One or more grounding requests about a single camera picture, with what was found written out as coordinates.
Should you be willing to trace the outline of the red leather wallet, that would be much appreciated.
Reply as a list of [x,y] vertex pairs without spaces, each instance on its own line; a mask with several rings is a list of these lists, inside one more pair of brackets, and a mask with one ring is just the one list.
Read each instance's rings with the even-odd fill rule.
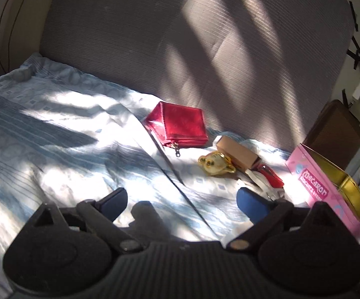
[[164,147],[175,150],[202,147],[208,142],[203,111],[173,103],[159,102],[144,120],[146,127]]

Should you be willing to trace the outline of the small brown cardboard box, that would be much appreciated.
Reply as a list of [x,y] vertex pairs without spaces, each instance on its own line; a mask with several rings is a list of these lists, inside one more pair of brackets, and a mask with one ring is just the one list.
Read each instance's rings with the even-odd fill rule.
[[233,165],[240,171],[254,169],[261,163],[261,158],[247,147],[228,136],[218,136],[214,140],[216,149],[228,156]]

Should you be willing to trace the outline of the blue patterned bed sheet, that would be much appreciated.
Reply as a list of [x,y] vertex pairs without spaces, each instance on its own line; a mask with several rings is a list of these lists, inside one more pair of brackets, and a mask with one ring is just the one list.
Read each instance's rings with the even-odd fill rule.
[[3,254],[42,203],[73,207],[124,188],[115,223],[144,243],[227,242],[251,226],[235,202],[251,181],[198,165],[212,144],[176,156],[144,128],[158,101],[39,54],[0,76],[0,298],[11,292]]

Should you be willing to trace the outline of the yellow bear keychain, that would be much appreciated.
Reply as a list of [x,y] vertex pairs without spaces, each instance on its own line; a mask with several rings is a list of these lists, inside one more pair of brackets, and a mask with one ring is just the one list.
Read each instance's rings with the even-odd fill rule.
[[207,155],[200,156],[198,158],[198,164],[211,176],[236,172],[236,168],[233,166],[231,159],[219,151],[213,151]]

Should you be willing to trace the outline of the pink macaron tin box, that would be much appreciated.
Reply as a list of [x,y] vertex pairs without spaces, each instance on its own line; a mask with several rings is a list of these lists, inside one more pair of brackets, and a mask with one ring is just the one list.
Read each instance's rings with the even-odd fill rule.
[[360,243],[360,188],[352,177],[304,144],[285,164],[308,206],[327,203]]

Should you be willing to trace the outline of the grey sofa back cushion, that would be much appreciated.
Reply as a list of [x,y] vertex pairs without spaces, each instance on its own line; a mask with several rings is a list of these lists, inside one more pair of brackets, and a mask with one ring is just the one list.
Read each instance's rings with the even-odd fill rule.
[[292,150],[346,58],[346,0],[52,0],[40,52]]

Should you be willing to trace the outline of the red mini stapler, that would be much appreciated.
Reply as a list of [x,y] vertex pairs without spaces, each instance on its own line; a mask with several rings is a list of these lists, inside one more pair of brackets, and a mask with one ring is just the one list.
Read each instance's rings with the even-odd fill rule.
[[252,171],[264,177],[270,187],[283,188],[283,180],[267,164],[260,163]]

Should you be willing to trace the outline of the white plastic clip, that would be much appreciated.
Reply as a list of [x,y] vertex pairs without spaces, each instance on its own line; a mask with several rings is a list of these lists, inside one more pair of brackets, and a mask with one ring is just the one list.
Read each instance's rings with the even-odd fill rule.
[[247,169],[245,175],[246,177],[237,180],[238,187],[247,187],[254,193],[270,201],[285,197],[284,189],[272,187],[268,179],[261,173]]

